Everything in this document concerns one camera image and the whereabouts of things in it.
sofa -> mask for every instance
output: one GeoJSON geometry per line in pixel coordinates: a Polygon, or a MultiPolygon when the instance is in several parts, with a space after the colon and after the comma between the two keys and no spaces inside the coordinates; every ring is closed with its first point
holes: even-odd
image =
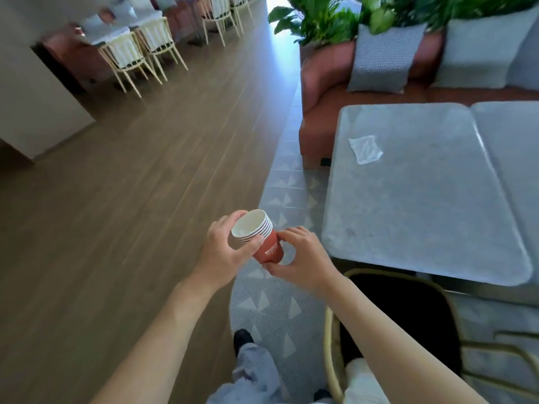
{"type": "Polygon", "coordinates": [[[346,92],[354,64],[355,41],[315,51],[301,66],[303,121],[299,140],[305,168],[318,167],[331,158],[341,108],[347,105],[457,102],[471,106],[485,101],[539,100],[539,91],[503,89],[430,88],[444,51],[445,34],[424,35],[401,94],[346,92]]]}

right hand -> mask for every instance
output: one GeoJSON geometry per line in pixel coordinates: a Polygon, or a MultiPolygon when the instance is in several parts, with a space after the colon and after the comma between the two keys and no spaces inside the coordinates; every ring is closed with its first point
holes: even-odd
{"type": "Polygon", "coordinates": [[[267,263],[264,268],[273,276],[322,296],[330,281],[340,273],[316,234],[304,227],[295,227],[278,231],[277,237],[292,245],[296,256],[289,265],[267,263]]]}

pants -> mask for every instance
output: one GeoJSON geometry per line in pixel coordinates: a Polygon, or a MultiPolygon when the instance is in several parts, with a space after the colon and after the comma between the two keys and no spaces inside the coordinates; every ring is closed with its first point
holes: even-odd
{"type": "Polygon", "coordinates": [[[277,404],[282,403],[279,373],[271,354],[263,347],[247,343],[238,353],[232,372],[234,382],[225,384],[211,395],[206,404],[277,404]]]}

gray pillow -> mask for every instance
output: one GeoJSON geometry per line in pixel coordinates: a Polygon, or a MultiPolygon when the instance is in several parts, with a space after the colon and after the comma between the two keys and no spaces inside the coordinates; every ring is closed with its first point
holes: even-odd
{"type": "Polygon", "coordinates": [[[432,86],[503,88],[537,14],[539,8],[534,7],[496,17],[449,21],[444,56],[432,86]]]}
{"type": "Polygon", "coordinates": [[[507,84],[539,90],[539,19],[535,20],[509,68],[507,84]]]}
{"type": "Polygon", "coordinates": [[[360,24],[347,91],[401,92],[426,28],[427,24],[390,28],[372,35],[360,24]]]}

red paper cup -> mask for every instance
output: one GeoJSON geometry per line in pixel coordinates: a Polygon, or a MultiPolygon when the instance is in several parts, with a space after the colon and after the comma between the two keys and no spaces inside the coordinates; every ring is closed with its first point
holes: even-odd
{"type": "Polygon", "coordinates": [[[258,234],[262,235],[265,241],[253,255],[254,259],[262,264],[267,262],[280,263],[284,252],[266,211],[249,211],[232,228],[232,235],[238,239],[240,244],[248,243],[258,234]]]}

